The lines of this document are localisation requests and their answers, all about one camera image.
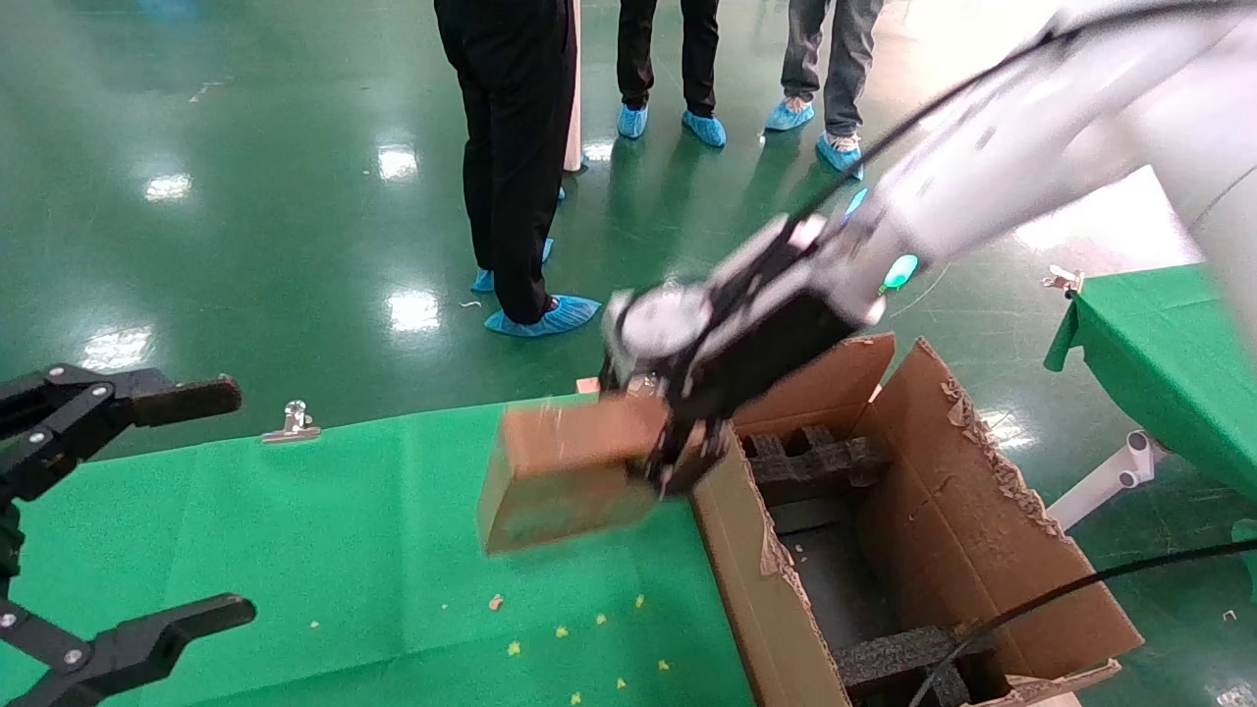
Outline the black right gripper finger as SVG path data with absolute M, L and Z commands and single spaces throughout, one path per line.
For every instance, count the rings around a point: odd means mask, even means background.
M 660 499 L 690 494 L 729 450 L 728 419 L 670 415 L 641 470 Z
M 634 353 L 603 345 L 603 362 L 597 375 L 597 398 L 660 398 L 678 400 L 686 385 L 681 345 L 667 353 Z

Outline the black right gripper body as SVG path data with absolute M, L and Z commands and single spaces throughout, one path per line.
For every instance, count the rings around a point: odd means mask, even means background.
M 861 408 L 874 394 L 874 342 L 856 332 L 820 296 L 794 296 L 696 364 L 675 416 L 776 425 Z

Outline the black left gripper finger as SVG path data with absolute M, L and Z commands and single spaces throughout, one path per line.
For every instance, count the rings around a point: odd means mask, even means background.
M 98 706 L 113 694 L 165 681 L 194 640 L 255 621 L 239 594 L 220 594 L 122 621 L 91 640 L 1 600 L 1 639 L 47 667 L 9 706 Z
M 3 502 L 35 501 L 129 428 L 235 413 L 238 380 L 175 382 L 157 369 L 99 374 L 54 365 L 3 384 Z

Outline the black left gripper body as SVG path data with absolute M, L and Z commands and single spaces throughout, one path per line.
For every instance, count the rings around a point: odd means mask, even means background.
M 13 502 L 3 503 L 0 531 L 1 580 L 13 580 L 20 572 L 20 555 L 24 547 L 20 509 Z

